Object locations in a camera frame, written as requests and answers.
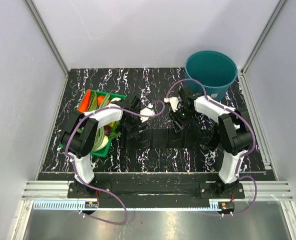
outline marble pattern surface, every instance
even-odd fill
[[[72,172],[72,166],[59,146],[59,134],[69,117],[77,109],[87,89],[126,95],[136,94],[144,106],[154,100],[163,100],[169,88],[185,76],[184,68],[85,68],[72,69],[60,105],[50,145],[42,167],[43,172]],[[174,96],[179,89],[175,88]],[[246,107],[241,87],[236,80],[221,101],[231,107]],[[166,111],[149,121],[151,129],[172,128]],[[209,131],[213,121],[205,115],[196,117],[203,131]],[[120,138],[114,139],[106,158],[92,156],[95,172],[213,172],[223,159],[223,150],[204,151],[193,148],[129,149],[120,147]],[[264,171],[259,147],[246,156],[241,167],[245,172]]]

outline white wall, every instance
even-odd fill
[[[34,0],[69,68],[183,67],[217,50],[243,67],[278,0]]]
[[[64,75],[23,0],[0,0],[0,240],[35,177]]]
[[[246,75],[278,175],[296,204],[296,0],[285,6]]]

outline green basket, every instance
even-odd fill
[[[119,94],[115,94],[115,93],[108,93],[108,92],[103,92],[103,91],[91,90],[91,94],[94,94],[94,93],[97,93],[97,97],[98,96],[105,96],[107,94],[110,94],[109,100],[112,100],[114,98],[120,98],[120,99],[123,99],[124,100],[126,98],[126,96],[124,96],[124,95],[119,95]],[[106,145],[105,148],[103,148],[103,149],[101,149],[99,151],[96,151],[96,152],[92,151],[92,152],[90,152],[90,154],[91,155],[94,155],[94,156],[101,157],[101,158],[105,158],[108,155],[108,153],[109,153],[112,140],[113,139],[109,139],[108,144]]]

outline trash can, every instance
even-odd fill
[[[207,95],[220,102],[229,86],[235,81],[238,69],[234,61],[217,51],[199,51],[191,55],[185,65],[186,78],[201,82]],[[195,93],[203,92],[200,85],[185,81]]]

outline purple cable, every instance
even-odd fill
[[[94,111],[94,112],[88,114],[87,116],[84,116],[84,117],[78,122],[78,124],[76,125],[76,127],[73,129],[73,131],[72,131],[72,133],[71,133],[71,136],[70,136],[70,138],[69,138],[69,140],[68,140],[68,143],[67,143],[67,145],[66,145],[65,155],[72,159],[72,166],[73,166],[73,170],[74,170],[75,175],[77,176],[77,178],[79,179],[79,181],[80,181],[83,185],[85,185],[85,186],[87,186],[87,187],[89,187],[89,188],[91,188],[91,189],[94,189],[94,190],[96,190],[96,191],[104,192],[104,193],[107,193],[107,194],[113,196],[113,197],[114,197],[114,198],[115,198],[115,199],[116,199],[116,200],[122,205],[122,207],[123,207],[123,209],[124,209],[124,214],[125,214],[124,220],[123,220],[122,222],[109,221],[109,220],[105,220],[105,219],[102,219],[102,218],[99,218],[99,217],[96,217],[96,216],[91,216],[91,215],[88,215],[88,214],[85,214],[85,213],[84,213],[84,216],[88,216],[88,217],[90,217],[90,218],[92,218],[92,219],[96,219],[96,220],[99,220],[99,221],[102,221],[102,222],[105,222],[105,223],[108,223],[108,224],[124,225],[124,224],[127,223],[127,220],[128,220],[128,211],[127,211],[126,206],[125,206],[124,203],[122,202],[122,200],[121,200],[118,196],[116,196],[114,193],[112,193],[112,192],[110,192],[110,191],[107,191],[107,190],[105,190],[105,189],[102,189],[102,188],[98,188],[98,187],[95,187],[95,186],[91,186],[91,185],[87,184],[87,183],[86,183],[81,177],[79,177],[79,173],[78,173],[78,170],[77,170],[77,167],[76,167],[75,161],[74,161],[74,157],[73,157],[72,155],[70,155],[69,152],[68,152],[68,149],[69,149],[69,147],[70,147],[71,141],[72,141],[74,135],[76,134],[78,128],[81,126],[81,124],[82,124],[86,119],[88,119],[89,117],[93,116],[94,113],[99,113],[99,112],[101,112],[101,111],[103,111],[103,110],[107,110],[107,109],[118,109],[118,110],[123,110],[124,112],[130,113],[130,114],[133,114],[133,115],[136,115],[136,116],[139,116],[139,117],[153,118],[153,117],[156,117],[156,116],[161,115],[161,114],[163,113],[164,109],[165,109],[165,104],[164,104],[162,101],[160,101],[160,100],[156,100],[156,101],[154,101],[152,104],[154,105],[155,103],[162,103],[162,110],[161,110],[160,112],[158,112],[157,114],[155,114],[155,115],[142,115],[142,114],[139,114],[139,113],[136,113],[136,112],[133,112],[133,111],[127,110],[127,109],[123,109],[123,108],[121,108],[121,107],[117,107],[117,106],[107,106],[107,107],[104,107],[104,108],[100,108],[100,109],[98,109],[98,110],[96,110],[96,111]]]
[[[222,108],[222,109],[224,109],[224,110],[226,110],[226,111],[228,111],[228,112],[234,114],[235,116],[237,116],[237,117],[238,117],[238,118],[239,118],[239,119],[240,119],[240,120],[241,120],[241,121],[247,126],[247,128],[250,130],[251,137],[252,137],[252,147],[251,147],[250,150],[248,150],[247,152],[245,152],[244,154],[242,154],[242,155],[240,156],[240,158],[238,159],[238,163],[237,163],[236,169],[235,169],[235,171],[234,171],[234,173],[235,173],[237,179],[239,179],[239,180],[242,180],[242,179],[250,179],[250,180],[253,181],[253,184],[254,184],[254,197],[253,197],[252,202],[250,203],[250,205],[249,205],[245,210],[243,210],[243,211],[241,211],[241,212],[237,212],[237,213],[235,213],[234,215],[240,215],[240,214],[243,214],[243,213],[247,212],[247,211],[253,206],[253,204],[254,204],[254,202],[255,202],[255,200],[256,200],[256,198],[257,198],[257,184],[256,184],[256,181],[253,179],[253,177],[251,177],[251,176],[242,176],[242,177],[239,177],[239,176],[238,176],[238,172],[239,172],[239,168],[240,168],[240,164],[241,164],[241,158],[244,157],[244,156],[246,156],[246,155],[248,155],[248,154],[250,154],[250,153],[252,153],[253,150],[254,150],[254,148],[255,148],[256,138],[255,138],[254,132],[253,132],[253,130],[252,130],[250,124],[249,124],[249,123],[248,123],[243,117],[241,117],[238,113],[234,112],[233,110],[231,110],[231,109],[229,109],[229,108],[224,108],[220,103],[218,103],[217,101],[213,100],[212,98],[209,98],[208,95],[207,95],[206,89],[204,88],[204,85],[203,85],[201,82],[199,82],[199,81],[197,81],[197,80],[195,80],[195,79],[191,79],[191,78],[188,79],[188,78],[186,78],[186,79],[179,80],[179,81],[175,82],[175,84],[172,85],[171,88],[169,89],[169,91],[168,91],[168,93],[167,93],[167,95],[166,95],[166,98],[169,96],[169,94],[170,94],[171,90],[174,88],[174,86],[176,86],[176,85],[179,84],[179,83],[185,82],[185,81],[193,81],[193,82],[199,84],[199,85],[202,87],[202,89],[203,89],[204,97],[205,97],[209,102],[211,102],[211,103],[213,103],[214,105],[216,105],[216,106],[218,106],[218,107],[220,107],[220,108]],[[208,213],[205,213],[205,215],[208,215],[208,216],[216,216],[216,215],[208,214]]]

